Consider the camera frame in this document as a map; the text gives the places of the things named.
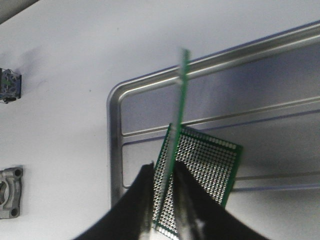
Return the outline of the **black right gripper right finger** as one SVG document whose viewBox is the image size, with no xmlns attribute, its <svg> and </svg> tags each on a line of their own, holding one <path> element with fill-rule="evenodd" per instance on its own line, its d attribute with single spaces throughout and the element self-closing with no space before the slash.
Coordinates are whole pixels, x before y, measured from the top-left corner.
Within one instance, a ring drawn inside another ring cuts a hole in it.
<svg viewBox="0 0 320 240">
<path fill-rule="evenodd" d="M 215 202 L 186 165 L 173 170 L 173 208 L 180 240 L 265 240 Z"/>
</svg>

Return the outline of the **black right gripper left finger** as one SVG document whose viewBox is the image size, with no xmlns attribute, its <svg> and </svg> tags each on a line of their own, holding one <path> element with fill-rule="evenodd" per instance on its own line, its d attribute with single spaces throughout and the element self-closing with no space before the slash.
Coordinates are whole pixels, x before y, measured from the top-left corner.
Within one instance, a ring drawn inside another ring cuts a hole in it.
<svg viewBox="0 0 320 240">
<path fill-rule="evenodd" d="M 154 197 L 154 164 L 144 164 L 129 190 L 77 240 L 149 240 Z"/>
</svg>

